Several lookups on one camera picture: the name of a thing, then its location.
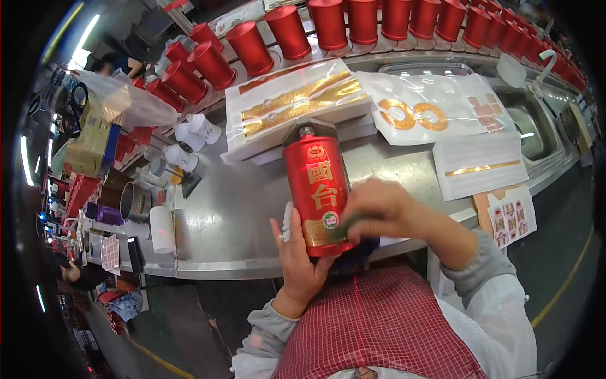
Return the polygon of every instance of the ceiling light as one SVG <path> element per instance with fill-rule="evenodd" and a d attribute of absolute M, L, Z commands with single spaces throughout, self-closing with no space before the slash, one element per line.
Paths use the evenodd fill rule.
<path fill-rule="evenodd" d="M 25 180 L 29 186 L 34 185 L 32 173 L 30 172 L 30 160 L 27 158 L 27 138 L 21 136 L 21 160 L 23 161 L 23 171 L 25 171 Z"/>

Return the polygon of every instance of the red checkered apron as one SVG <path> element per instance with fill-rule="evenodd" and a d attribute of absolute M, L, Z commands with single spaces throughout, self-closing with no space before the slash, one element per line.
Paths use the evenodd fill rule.
<path fill-rule="evenodd" d="M 369 366 L 429 379 L 486 379 L 428 283 L 407 266 L 322 291 L 290 335 L 272 378 L 325 379 Z"/>

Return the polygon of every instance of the purple container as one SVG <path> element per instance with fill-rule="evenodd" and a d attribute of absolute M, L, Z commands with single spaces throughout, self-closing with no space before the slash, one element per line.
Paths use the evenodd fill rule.
<path fill-rule="evenodd" d="M 100 223 L 109 225 L 122 225 L 124 220 L 120 216 L 120 210 L 106 206 L 97 205 L 97 217 L 95 218 Z"/>

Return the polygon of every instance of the sticker sheet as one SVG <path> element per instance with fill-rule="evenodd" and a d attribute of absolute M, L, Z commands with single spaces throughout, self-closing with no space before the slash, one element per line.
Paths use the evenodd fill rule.
<path fill-rule="evenodd" d="M 501 200 L 489 193 L 488 204 L 494 242 L 498 247 L 508 246 L 536 230 L 534 205 L 527 186 L 505 191 Z"/>

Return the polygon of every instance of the woman's right hand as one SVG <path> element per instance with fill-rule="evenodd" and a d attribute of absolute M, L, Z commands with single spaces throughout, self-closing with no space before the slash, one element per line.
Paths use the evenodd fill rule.
<path fill-rule="evenodd" d="M 361 236 L 427 240 L 435 212 L 399 184 L 369 178 L 353 186 L 341 219 L 356 214 L 371 218 L 362 218 L 348 229 L 347 238 L 354 242 Z"/>

